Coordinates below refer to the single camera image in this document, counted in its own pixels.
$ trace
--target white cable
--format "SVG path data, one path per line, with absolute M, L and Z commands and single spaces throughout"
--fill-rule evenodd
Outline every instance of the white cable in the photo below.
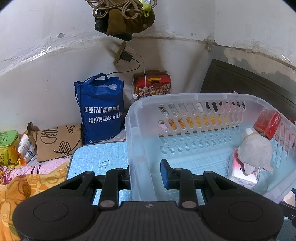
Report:
M 131 97 L 133 97 L 133 82 L 131 83 Z
M 146 71 L 145 71 L 145 64 L 144 64 L 144 60 L 143 60 L 143 58 L 142 58 L 142 56 L 141 56 L 141 55 L 139 55 L 139 54 L 137 54 L 137 53 L 135 53 L 135 52 L 134 52 L 134 54 L 136 54 L 136 55 L 140 56 L 140 58 L 142 59 L 142 62 L 143 62 L 143 68 L 144 68 L 144 76 L 145 76 L 145 89 L 146 89 L 146 87 L 147 87 L 147 85 L 146 85 L 146 83 L 147 83 L 147 79 L 146 79 Z

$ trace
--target blue tote bag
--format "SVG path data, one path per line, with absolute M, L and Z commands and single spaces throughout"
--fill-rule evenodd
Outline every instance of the blue tote bag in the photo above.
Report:
M 74 86 L 85 144 L 116 136 L 120 132 L 123 112 L 123 81 L 100 73 L 84 82 L 77 81 Z

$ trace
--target plastic laundry basket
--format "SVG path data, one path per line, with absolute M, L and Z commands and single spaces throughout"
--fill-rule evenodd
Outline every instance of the plastic laundry basket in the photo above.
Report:
M 266 101 L 245 94 L 188 93 L 151 96 L 133 103 L 126 116 L 126 140 L 134 201 L 178 200 L 166 190 L 160 160 L 193 174 L 214 171 L 227 177 L 229 158 Z M 272 141 L 273 172 L 262 172 L 260 194 L 279 203 L 296 183 L 296 127 L 282 115 Z M 200 191 L 198 200 L 203 203 Z

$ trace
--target metal screw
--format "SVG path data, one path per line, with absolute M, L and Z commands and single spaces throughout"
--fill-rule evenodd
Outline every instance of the metal screw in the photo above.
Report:
M 100 202 L 101 207 L 113 207 L 115 205 L 115 202 L 112 200 L 104 200 Z
M 196 203 L 193 201 L 185 201 L 182 203 L 182 206 L 184 208 L 195 208 L 196 207 Z
M 151 208 L 151 207 L 153 207 L 153 204 L 149 203 L 149 204 L 145 205 L 145 207 Z

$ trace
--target red cigarette box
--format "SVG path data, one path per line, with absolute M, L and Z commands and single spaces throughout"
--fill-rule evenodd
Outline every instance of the red cigarette box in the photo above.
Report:
M 151 95 L 166 95 L 170 93 L 171 80 L 168 74 L 146 74 L 146 80 L 145 87 L 145 77 L 135 78 L 133 87 L 134 93 L 138 95 L 138 99 Z
M 263 109 L 253 128 L 271 140 L 280 122 L 281 115 L 276 110 Z

